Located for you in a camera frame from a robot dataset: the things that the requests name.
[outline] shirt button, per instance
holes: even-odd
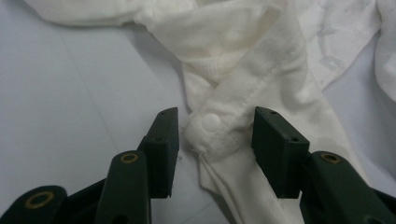
[[[202,120],[202,126],[208,132],[215,132],[220,127],[220,118],[215,114],[207,114]]]

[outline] screw hole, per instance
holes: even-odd
[[[120,159],[123,163],[131,163],[137,161],[137,155],[134,153],[125,153]]]
[[[340,160],[339,157],[337,157],[337,156],[335,156],[335,155],[333,155],[333,154],[330,154],[330,153],[322,153],[322,154],[320,155],[320,157],[321,157],[323,160],[325,160],[326,162],[329,162],[329,163],[332,163],[332,164],[338,164],[338,163],[341,162],[341,160]]]
[[[384,222],[376,219],[375,217],[367,217],[364,219],[367,224],[384,224]]]
[[[154,140],[154,142],[161,142],[163,139],[161,137],[155,137],[152,140]]]
[[[40,208],[52,201],[53,197],[54,194],[51,191],[38,192],[37,194],[32,195],[28,200],[26,200],[25,207],[28,209]]]
[[[119,215],[111,221],[111,224],[126,224],[128,223],[128,217],[125,215]]]

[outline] brass insert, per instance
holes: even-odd
[[[26,200],[25,207],[27,209],[37,209],[52,201],[53,197],[54,194],[51,191],[38,192]]]

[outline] white table surface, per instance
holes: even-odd
[[[373,186],[396,196],[396,104],[373,75],[375,39],[326,91]],[[106,177],[137,148],[156,114],[188,116],[180,62],[147,31],[70,28],[42,21],[22,0],[0,0],[0,214],[25,191],[68,194]],[[180,136],[173,197],[152,200],[153,223],[234,223],[221,197],[199,186]]]

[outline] white fabric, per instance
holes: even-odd
[[[375,50],[375,75],[379,86],[396,101],[396,1],[379,0],[381,36]]]
[[[142,23],[183,62],[192,110],[184,133],[200,154],[201,183],[238,223],[303,222],[297,200],[279,200],[254,161],[256,105],[281,113],[311,151],[340,154],[366,178],[321,89],[379,29],[374,0],[305,0],[297,10],[288,0],[25,1],[60,24]]]

